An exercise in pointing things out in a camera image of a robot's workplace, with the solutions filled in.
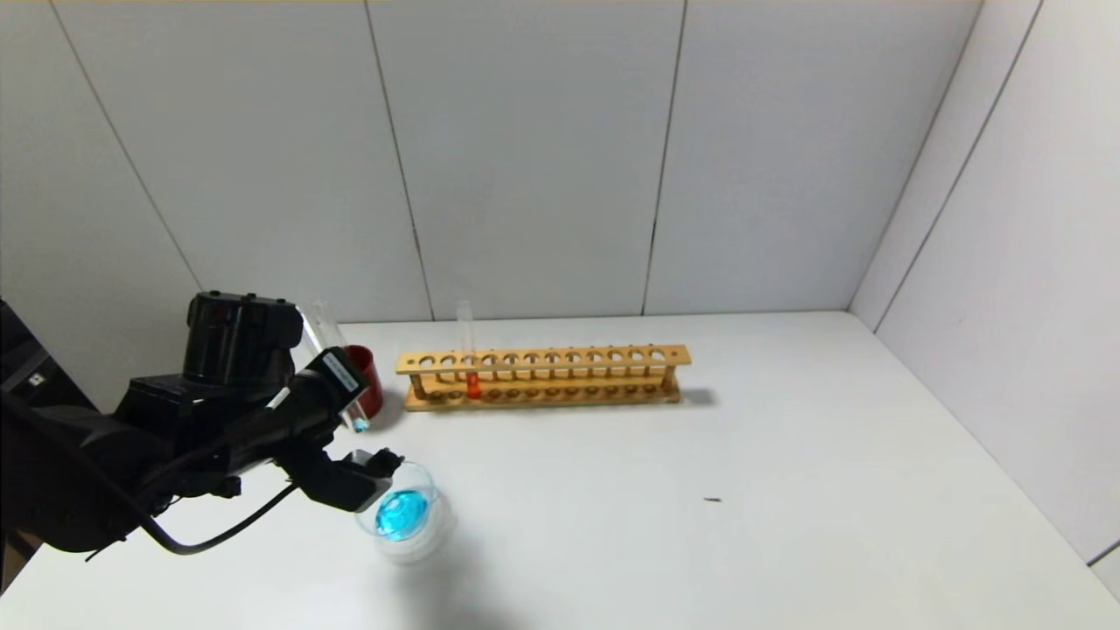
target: test tube rack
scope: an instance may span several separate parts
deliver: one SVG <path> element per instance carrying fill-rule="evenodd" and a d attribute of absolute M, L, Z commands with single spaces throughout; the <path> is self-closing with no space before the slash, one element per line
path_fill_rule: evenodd
<path fill-rule="evenodd" d="M 683 345 L 407 352 L 396 373 L 412 381 L 409 411 L 526 409 L 680 402 L 676 367 L 691 363 Z M 478 398 L 467 396 L 468 373 Z"/>

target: glass beaker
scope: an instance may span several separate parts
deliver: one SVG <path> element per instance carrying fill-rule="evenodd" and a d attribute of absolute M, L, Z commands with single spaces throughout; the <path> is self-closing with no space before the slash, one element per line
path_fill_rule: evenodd
<path fill-rule="evenodd" d="M 404 462 L 393 473 L 393 487 L 364 512 L 357 524 L 373 535 L 377 548 L 396 564 L 412 564 L 433 554 L 455 527 L 447 497 L 420 464 Z"/>

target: black cable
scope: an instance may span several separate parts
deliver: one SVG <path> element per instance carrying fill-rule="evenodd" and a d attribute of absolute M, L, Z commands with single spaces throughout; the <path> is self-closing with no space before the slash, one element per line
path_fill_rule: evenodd
<path fill-rule="evenodd" d="M 272 508 L 277 507 L 277 504 L 279 504 L 280 501 L 283 501 L 286 497 L 288 497 L 289 494 L 291 494 L 292 492 L 295 492 L 298 489 L 299 489 L 299 485 L 296 485 L 295 483 L 289 483 L 287 488 L 284 488 L 283 490 L 281 490 L 280 492 L 278 492 L 277 495 L 273 497 L 272 499 L 270 499 L 268 503 L 264 503 L 263 506 L 261 506 L 261 508 L 259 510 L 256 510 L 255 512 L 249 515 L 249 517 L 246 517 L 245 520 L 239 522 L 237 525 L 231 527 L 230 529 L 226 529 L 225 531 L 223 531 L 222 534 L 218 534 L 217 536 L 211 538 L 209 540 L 206 540 L 204 543 L 199 543 L 197 545 L 184 545 L 184 544 L 175 540 L 166 531 L 164 531 L 162 528 L 160 528 L 158 525 L 156 525 L 156 521 L 151 517 L 147 517 L 147 518 L 148 518 L 148 520 L 151 520 L 151 525 L 155 526 L 155 528 L 158 530 L 159 536 L 157 536 L 156 532 L 153 532 L 152 530 L 148 529 L 147 527 L 144 527 L 144 531 L 147 531 L 149 535 L 151 535 L 151 537 L 155 538 L 156 541 L 160 544 L 160 546 L 162 546 L 165 549 L 167 549 L 169 552 L 172 552 L 175 554 L 179 554 L 180 556 L 189 556 L 190 554 L 199 554 L 202 552 L 205 552 L 206 549 L 211 549 L 213 547 L 216 547 L 216 546 L 221 545 L 222 543 L 225 543 L 230 538 L 233 538 L 234 536 L 236 536 L 237 534 L 240 534 L 243 529 L 245 529 L 250 525 L 253 525 L 254 522 L 256 522 L 256 519 L 261 518 L 269 510 L 271 510 Z"/>

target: orange liquid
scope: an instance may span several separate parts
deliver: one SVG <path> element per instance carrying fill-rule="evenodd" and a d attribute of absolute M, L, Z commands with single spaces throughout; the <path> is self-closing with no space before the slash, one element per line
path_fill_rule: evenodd
<path fill-rule="evenodd" d="M 467 398 L 482 398 L 483 388 L 478 385 L 478 372 L 467 372 Z"/>

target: black robotic arm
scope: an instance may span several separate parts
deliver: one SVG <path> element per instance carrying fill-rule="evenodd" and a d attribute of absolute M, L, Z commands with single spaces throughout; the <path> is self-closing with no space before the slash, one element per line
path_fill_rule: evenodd
<path fill-rule="evenodd" d="M 338 414 L 367 387 L 346 352 L 329 348 L 292 373 L 302 318 L 282 299 L 198 294 L 181 374 L 133 379 L 110 416 L 31 409 L 3 395 L 2 525 L 67 552 L 100 550 L 140 527 L 177 554 L 212 548 L 297 488 L 314 501 L 362 511 L 392 483 L 402 457 L 323 448 Z M 291 484 L 226 532 L 198 545 L 152 518 L 176 497 L 240 494 L 240 474 L 273 461 Z"/>

